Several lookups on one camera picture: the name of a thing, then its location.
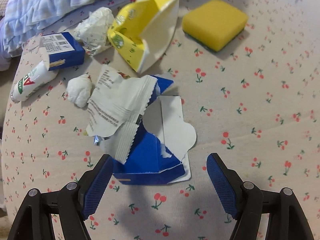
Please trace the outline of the torn blue cardboard box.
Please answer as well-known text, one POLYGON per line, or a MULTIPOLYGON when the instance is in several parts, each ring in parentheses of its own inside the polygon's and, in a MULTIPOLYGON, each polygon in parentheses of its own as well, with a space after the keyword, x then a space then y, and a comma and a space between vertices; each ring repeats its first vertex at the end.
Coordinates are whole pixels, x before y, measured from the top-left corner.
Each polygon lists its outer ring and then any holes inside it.
POLYGON ((163 94, 173 81, 156 79, 126 163, 113 162, 113 175, 125 185, 166 185, 191 178, 188 151, 197 139, 195 128, 184 121, 181 97, 163 94))

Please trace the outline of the white torn snack wrapper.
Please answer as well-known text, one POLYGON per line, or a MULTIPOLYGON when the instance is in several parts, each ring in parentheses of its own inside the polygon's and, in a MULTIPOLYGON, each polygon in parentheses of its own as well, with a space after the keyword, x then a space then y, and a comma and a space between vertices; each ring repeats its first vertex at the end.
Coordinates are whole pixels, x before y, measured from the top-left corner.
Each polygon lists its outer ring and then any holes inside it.
POLYGON ((104 138, 103 151, 124 164, 137 134, 141 118, 157 86, 153 76, 123 77, 104 66, 88 101, 90 137, 104 138))

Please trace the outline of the white tissue ball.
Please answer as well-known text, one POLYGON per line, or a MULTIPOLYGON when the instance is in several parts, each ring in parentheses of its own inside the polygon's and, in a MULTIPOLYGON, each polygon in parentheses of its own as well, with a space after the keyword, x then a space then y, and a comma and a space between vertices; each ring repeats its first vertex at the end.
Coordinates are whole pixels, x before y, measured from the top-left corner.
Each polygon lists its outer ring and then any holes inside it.
POLYGON ((93 83, 88 74, 83 74, 68 81, 66 92, 68 101, 79 108, 84 108, 91 96, 93 83))

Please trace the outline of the white AD milk bottle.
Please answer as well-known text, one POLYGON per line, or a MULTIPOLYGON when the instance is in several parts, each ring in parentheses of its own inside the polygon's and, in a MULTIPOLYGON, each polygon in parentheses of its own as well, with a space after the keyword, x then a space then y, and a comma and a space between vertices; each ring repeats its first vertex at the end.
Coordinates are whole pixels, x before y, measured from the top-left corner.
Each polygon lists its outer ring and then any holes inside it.
POLYGON ((14 85, 10 98, 14 103, 27 100, 38 89, 56 78, 58 70, 48 70, 44 61, 33 67, 14 85))

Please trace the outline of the small dark blue box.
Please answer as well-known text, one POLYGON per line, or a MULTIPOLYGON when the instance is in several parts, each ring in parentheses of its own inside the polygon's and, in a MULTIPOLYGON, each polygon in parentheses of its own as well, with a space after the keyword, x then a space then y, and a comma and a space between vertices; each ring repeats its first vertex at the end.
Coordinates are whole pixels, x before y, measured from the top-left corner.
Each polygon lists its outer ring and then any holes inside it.
POLYGON ((69 32, 41 36, 39 50, 48 71, 82 65, 85 58, 84 48, 69 32))

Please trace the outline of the printed paper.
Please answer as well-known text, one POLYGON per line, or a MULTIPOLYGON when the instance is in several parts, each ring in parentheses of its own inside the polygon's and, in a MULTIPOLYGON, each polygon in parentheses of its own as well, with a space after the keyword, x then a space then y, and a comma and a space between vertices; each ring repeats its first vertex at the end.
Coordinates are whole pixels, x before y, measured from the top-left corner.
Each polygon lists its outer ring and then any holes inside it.
POLYGON ((73 37, 83 45, 88 55, 97 55, 111 47, 107 31, 113 20, 112 11, 107 7, 100 7, 78 24, 73 37))

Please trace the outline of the yellow sponge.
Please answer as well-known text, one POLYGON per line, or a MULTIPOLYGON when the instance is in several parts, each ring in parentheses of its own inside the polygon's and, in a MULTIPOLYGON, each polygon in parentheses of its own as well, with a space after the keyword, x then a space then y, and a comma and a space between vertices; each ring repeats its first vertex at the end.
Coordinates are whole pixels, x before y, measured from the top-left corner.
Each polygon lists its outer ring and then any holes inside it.
POLYGON ((210 0, 182 18, 183 31, 208 49, 218 52, 244 30, 248 16, 222 0, 210 0))

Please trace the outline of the yellow paper tissue pack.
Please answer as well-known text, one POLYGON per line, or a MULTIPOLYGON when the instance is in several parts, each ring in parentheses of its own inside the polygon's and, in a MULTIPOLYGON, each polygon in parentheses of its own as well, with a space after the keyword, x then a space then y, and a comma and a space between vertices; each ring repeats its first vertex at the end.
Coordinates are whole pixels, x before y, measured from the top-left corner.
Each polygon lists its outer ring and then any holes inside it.
POLYGON ((180 0, 135 0, 125 5, 107 31, 107 38, 138 74, 167 50, 176 28, 180 0))

